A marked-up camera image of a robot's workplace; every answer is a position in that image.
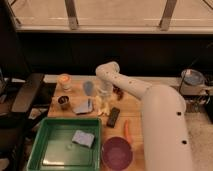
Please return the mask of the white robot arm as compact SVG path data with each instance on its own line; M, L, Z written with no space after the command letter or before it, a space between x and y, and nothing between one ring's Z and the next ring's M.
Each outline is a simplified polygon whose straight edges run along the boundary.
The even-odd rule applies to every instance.
M95 73L101 91L113 84L141 101L146 171L194 171L186 102L174 88L122 75L117 62L99 65Z

